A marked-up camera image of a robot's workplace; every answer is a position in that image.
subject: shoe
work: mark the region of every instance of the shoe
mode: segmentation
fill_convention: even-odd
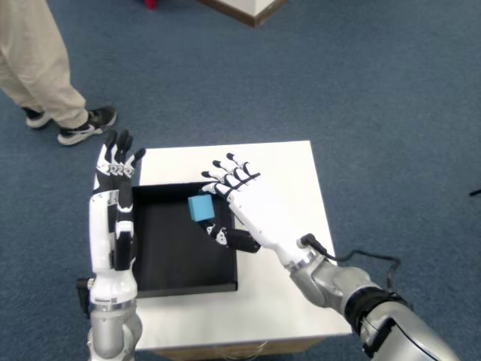
[[[22,108],[27,114],[27,126],[33,129],[40,129],[47,125],[48,122],[52,120],[47,113],[42,111],[38,113],[30,108]]]
[[[104,107],[89,111],[87,121],[78,128],[60,128],[57,139],[62,145],[74,145],[85,141],[95,134],[102,134],[105,129],[115,123],[117,112],[112,107]]]

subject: red object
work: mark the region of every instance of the red object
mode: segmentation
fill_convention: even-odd
[[[147,9],[153,10],[157,7],[157,0],[145,0],[145,6]]]

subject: khaki pants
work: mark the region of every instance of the khaki pants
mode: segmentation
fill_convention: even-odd
[[[86,122],[85,99],[70,84],[67,50],[46,0],[0,0],[0,87],[62,127]]]

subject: robotic hand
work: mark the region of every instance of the robotic hand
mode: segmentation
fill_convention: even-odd
[[[271,192],[261,174],[231,153],[227,158],[214,161],[216,169],[202,173],[215,180],[202,191],[217,194],[229,203],[252,237],[276,252],[309,301],[343,315],[371,359],[459,361],[399,295],[373,283],[360,268],[329,262],[335,257],[328,255],[313,235],[299,232],[289,216],[293,212],[281,202],[280,195]]]
[[[204,186],[202,192],[223,197],[251,236],[261,246],[273,249],[284,266],[307,261],[311,252],[299,248],[292,241],[299,239],[302,233],[279,197],[271,191],[261,174],[255,171],[250,163],[240,161],[232,153],[228,153],[227,158],[227,161],[222,162],[214,160],[216,169],[202,172],[204,177],[214,180]],[[231,242],[229,234],[225,241]]]
[[[95,280],[89,280],[92,328],[90,359],[134,359],[142,325],[135,313],[137,284],[131,178],[144,156],[140,149],[127,159],[132,136],[111,132],[101,148],[90,199],[90,251]]]

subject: white tabletop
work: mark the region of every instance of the white tabletop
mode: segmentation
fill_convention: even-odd
[[[140,185],[205,181],[203,170],[227,152],[249,160],[301,215],[305,232],[334,252],[309,141],[149,149]],[[345,335],[336,312],[310,304],[277,256],[237,252],[236,292],[138,300],[144,332],[137,349]]]

